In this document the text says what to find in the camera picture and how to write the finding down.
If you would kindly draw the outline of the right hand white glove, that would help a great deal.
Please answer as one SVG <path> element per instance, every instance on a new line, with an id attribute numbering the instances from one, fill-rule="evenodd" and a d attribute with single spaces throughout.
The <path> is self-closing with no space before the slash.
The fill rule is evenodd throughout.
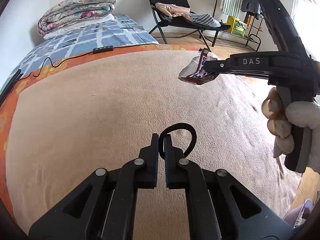
<path id="1" fill-rule="evenodd" d="M 294 141 L 291 128 L 293 125 L 312 130 L 307 167 L 319 173 L 319 104 L 296 101 L 284 107 L 277 89 L 272 88 L 264 100 L 261 110 L 263 115 L 268 118 L 269 132 L 275 136 L 274 158 L 292 153 Z"/>

